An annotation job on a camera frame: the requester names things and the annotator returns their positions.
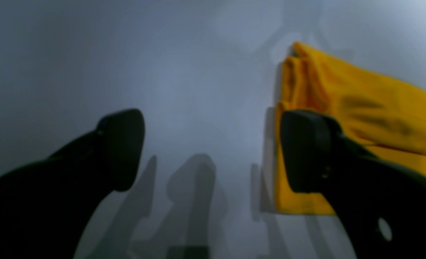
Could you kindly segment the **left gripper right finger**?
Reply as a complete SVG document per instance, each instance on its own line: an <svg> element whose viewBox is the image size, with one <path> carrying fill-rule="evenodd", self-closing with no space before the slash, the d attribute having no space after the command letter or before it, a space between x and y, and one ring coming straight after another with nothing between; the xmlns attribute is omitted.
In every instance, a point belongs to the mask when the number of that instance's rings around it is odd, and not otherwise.
<svg viewBox="0 0 426 259"><path fill-rule="evenodd" d="M358 259L426 259L426 177L386 161L309 110L281 116L281 150L295 193L321 193Z"/></svg>

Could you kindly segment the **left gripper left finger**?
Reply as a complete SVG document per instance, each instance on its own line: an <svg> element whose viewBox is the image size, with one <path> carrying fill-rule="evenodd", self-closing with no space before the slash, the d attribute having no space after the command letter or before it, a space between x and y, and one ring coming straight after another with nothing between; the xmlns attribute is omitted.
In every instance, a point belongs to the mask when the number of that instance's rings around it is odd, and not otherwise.
<svg viewBox="0 0 426 259"><path fill-rule="evenodd" d="M71 259L112 192L135 182L145 139L139 109L109 114L52 155L0 176L0 259Z"/></svg>

